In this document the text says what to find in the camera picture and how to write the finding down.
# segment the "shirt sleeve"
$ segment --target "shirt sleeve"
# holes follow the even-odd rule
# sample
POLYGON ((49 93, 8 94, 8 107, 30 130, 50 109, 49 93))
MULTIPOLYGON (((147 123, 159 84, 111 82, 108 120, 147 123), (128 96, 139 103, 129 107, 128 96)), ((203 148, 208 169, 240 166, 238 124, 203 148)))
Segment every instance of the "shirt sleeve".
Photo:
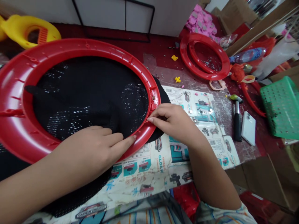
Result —
POLYGON ((196 224, 257 224, 247 207, 242 203, 237 210, 214 208, 204 202, 198 207, 196 224))

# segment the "metal wire frame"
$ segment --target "metal wire frame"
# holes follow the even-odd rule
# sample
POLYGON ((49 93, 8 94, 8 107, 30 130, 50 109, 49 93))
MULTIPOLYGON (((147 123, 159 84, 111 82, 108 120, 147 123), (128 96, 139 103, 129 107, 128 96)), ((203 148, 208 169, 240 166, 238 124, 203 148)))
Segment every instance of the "metal wire frame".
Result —
POLYGON ((150 30, 152 28, 152 23, 153 23, 153 19, 154 19, 155 6, 150 5, 150 4, 146 4, 146 3, 143 3, 143 2, 139 2, 139 1, 136 1, 136 0, 123 0, 123 1, 126 2, 125 3, 125 30, 126 30, 126 23, 127 23, 127 21, 126 21, 127 2, 135 3, 135 4, 141 5, 141 6, 145 6, 145 7, 151 8, 153 10, 152 15, 151 15, 150 24, 149 24, 149 31, 146 33, 147 40, 132 40, 132 39, 124 39, 124 38, 114 38, 114 37, 89 35, 89 33, 87 32, 87 29, 86 29, 87 26, 85 26, 83 21, 82 21, 79 9, 78 9, 77 4, 76 4, 76 0, 72 0, 73 6, 76 10, 76 14, 78 16, 78 19, 80 21, 81 26, 83 27, 84 34, 87 36, 87 38, 91 38, 91 39, 108 39, 108 40, 123 40, 123 41, 132 41, 132 42, 140 42, 140 43, 150 43, 150 30))

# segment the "red hoop frame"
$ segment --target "red hoop frame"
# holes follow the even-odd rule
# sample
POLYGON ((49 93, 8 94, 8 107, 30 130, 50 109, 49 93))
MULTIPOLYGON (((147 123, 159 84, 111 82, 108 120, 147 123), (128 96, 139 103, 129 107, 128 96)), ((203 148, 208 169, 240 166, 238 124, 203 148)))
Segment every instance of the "red hoop frame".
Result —
POLYGON ((146 118, 132 134, 137 135, 136 141, 118 161, 138 151, 153 134, 156 127, 147 122, 147 118, 161 103, 161 98, 157 83, 148 69, 134 56, 114 45, 90 39, 62 39, 20 53, 0 71, 0 142, 12 154, 32 164, 61 143, 37 121, 32 95, 24 91, 24 87, 36 85, 54 65, 81 56, 99 56, 120 62, 134 71, 146 86, 149 98, 146 118))
POLYGON ((197 76, 207 79, 207 80, 212 80, 212 81, 217 81, 224 79, 228 73, 230 72, 230 61, 227 56, 227 54, 223 51, 223 49, 220 47, 219 44, 217 44, 215 41, 213 41, 211 38, 202 35, 202 34, 197 34, 197 33, 192 33, 185 35, 183 39, 181 40, 180 44, 180 51, 181 51, 181 56, 186 64, 186 66, 197 76), (210 47, 212 50, 214 50, 217 54, 217 56, 220 58, 221 63, 222 63, 222 68, 221 71, 214 71, 207 67, 196 55, 194 45, 196 43, 202 43, 208 47, 210 47), (208 72, 205 73, 201 70, 199 70, 189 59, 187 55, 187 46, 189 45, 189 50, 190 54, 195 61, 195 63, 202 68, 204 71, 208 72))

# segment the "hammer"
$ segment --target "hammer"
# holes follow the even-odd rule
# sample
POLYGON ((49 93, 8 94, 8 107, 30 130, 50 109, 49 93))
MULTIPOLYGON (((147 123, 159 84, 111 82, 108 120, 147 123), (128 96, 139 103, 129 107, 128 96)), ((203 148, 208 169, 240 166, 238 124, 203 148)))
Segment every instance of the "hammer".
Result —
POLYGON ((243 103, 243 100, 235 94, 231 95, 230 98, 236 102, 236 111, 235 111, 235 120, 234 120, 235 123, 234 140, 237 142, 241 142, 242 136, 241 136, 241 120, 240 120, 239 104, 243 103))

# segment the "yellow plastic toy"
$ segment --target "yellow plastic toy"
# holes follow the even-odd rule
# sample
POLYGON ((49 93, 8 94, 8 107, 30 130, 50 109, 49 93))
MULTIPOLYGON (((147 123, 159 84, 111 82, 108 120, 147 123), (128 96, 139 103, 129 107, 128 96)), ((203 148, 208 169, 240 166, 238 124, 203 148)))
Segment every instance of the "yellow plastic toy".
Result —
POLYGON ((2 16, 0 16, 0 41, 3 41, 7 38, 6 33, 4 32, 3 29, 1 29, 1 24, 4 22, 4 18, 2 18, 2 16))
POLYGON ((179 77, 176 77, 174 80, 176 81, 176 82, 181 82, 181 80, 180 80, 180 76, 179 77))
POLYGON ((175 55, 173 55, 173 56, 171 57, 171 59, 174 60, 174 61, 176 61, 176 60, 178 59, 178 57, 175 56, 175 55))
POLYGON ((33 16, 13 15, 1 23, 1 28, 10 39, 17 42, 24 49, 61 39, 61 35, 55 26, 33 16), (40 30, 37 41, 38 44, 28 41, 28 35, 34 30, 40 30))

